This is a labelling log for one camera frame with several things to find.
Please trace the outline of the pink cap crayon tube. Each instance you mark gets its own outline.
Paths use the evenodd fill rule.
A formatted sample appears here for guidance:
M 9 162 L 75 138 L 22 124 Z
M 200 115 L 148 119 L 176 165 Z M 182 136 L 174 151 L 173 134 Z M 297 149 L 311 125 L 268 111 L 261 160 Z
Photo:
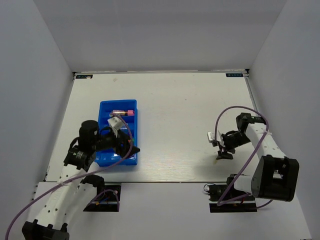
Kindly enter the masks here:
M 117 110 L 114 109 L 111 111 L 110 116 L 114 116 L 114 115 L 119 115 L 119 116 L 134 116 L 135 115 L 135 111 L 134 110 Z

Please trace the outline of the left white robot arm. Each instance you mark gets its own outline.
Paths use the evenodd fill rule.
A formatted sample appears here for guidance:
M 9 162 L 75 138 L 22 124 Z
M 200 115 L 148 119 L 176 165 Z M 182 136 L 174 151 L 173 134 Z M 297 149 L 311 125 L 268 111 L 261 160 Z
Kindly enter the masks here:
M 97 152 L 112 149 L 120 157 L 114 167 L 138 153 L 132 132 L 119 115 L 108 119 L 108 126 L 100 129 L 95 120 L 81 124 L 78 137 L 69 145 L 56 186 L 39 197 L 47 202 L 34 220 L 26 221 L 22 234 L 26 240 L 68 240 L 71 222 L 88 205 L 103 198 L 109 190 L 98 170 L 91 170 Z

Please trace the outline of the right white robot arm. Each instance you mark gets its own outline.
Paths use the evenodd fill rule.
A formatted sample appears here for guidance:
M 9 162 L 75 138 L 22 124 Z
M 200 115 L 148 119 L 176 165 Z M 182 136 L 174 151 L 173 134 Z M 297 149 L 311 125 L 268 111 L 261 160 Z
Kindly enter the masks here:
M 237 129 L 225 134 L 215 130 L 208 133 L 208 139 L 218 147 L 218 159 L 233 159 L 236 148 L 252 144 L 254 150 L 239 173 L 230 176 L 226 189 L 218 200 L 224 205 L 229 198 L 240 196 L 290 202 L 297 186 L 300 165 L 289 158 L 277 146 L 269 124 L 262 116 L 241 113 L 236 117 Z

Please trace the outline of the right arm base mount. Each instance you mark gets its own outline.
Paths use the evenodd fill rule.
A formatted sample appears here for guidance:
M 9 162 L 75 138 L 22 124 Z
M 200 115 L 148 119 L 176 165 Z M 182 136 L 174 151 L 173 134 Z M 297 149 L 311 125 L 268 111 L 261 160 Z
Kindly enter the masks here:
M 217 203 L 223 195 L 227 185 L 217 183 L 207 183 L 203 186 L 203 191 L 209 196 L 209 211 L 210 213 L 255 213 L 257 212 L 256 200 L 253 196 L 247 195 L 243 191 L 235 190 L 233 187 L 222 199 L 223 201 L 232 200 L 221 206 Z

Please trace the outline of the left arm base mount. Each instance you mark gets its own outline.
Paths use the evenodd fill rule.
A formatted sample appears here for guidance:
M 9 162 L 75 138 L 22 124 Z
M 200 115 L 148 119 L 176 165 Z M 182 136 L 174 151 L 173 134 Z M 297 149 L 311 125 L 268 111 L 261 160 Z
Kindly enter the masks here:
M 97 191 L 96 197 L 84 208 L 84 212 L 116 213 L 120 210 L 122 186 L 107 184 Z

